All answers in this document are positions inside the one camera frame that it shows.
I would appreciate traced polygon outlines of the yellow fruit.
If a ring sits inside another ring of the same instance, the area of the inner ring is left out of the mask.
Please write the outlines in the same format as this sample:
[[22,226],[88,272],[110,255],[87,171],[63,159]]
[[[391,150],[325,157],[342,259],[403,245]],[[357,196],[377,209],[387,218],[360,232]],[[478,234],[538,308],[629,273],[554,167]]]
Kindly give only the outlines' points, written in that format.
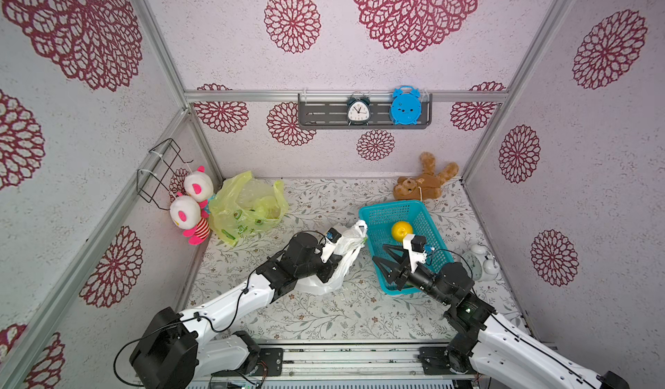
[[412,225],[406,221],[398,221],[391,227],[392,238],[400,244],[403,243],[408,235],[412,235],[413,233]]

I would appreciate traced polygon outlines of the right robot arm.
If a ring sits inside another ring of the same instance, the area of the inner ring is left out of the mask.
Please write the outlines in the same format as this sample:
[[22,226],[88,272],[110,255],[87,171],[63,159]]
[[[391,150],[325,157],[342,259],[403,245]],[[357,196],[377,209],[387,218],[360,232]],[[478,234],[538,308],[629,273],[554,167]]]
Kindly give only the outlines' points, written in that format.
[[372,261],[387,283],[410,285],[447,307],[446,321],[456,331],[445,349],[447,366],[457,373],[476,372],[511,388],[626,388],[608,371],[596,373],[570,361],[505,319],[474,291],[463,263],[427,267],[425,239],[413,245],[385,245],[386,257]]

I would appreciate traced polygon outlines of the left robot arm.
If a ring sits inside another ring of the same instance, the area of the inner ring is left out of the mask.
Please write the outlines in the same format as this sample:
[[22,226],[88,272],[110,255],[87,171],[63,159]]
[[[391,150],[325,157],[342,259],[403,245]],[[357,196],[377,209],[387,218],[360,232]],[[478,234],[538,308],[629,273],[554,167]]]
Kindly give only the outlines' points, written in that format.
[[341,233],[300,231],[252,269],[237,287],[194,309],[159,311],[142,337],[129,342],[136,388],[185,388],[204,366],[204,349],[247,314],[267,307],[314,277],[328,282],[342,259]]

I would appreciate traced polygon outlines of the yellow-green plastic bag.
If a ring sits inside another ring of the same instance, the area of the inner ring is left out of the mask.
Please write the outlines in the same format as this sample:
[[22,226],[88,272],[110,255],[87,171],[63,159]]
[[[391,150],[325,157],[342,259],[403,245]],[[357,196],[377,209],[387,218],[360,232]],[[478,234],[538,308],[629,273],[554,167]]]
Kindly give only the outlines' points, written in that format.
[[272,230],[289,211],[282,180],[270,184],[251,171],[227,179],[209,201],[209,225],[219,239],[236,246],[241,238]]

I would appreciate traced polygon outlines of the white plastic bag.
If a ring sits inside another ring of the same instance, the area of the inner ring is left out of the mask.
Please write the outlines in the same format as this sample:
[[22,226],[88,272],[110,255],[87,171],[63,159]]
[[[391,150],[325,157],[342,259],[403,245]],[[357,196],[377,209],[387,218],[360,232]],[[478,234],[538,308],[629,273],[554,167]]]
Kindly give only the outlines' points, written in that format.
[[319,252],[323,266],[313,276],[299,279],[294,290],[311,295],[325,295],[339,290],[344,278],[365,246],[368,238],[368,225],[358,220],[351,227],[337,224],[325,236]]

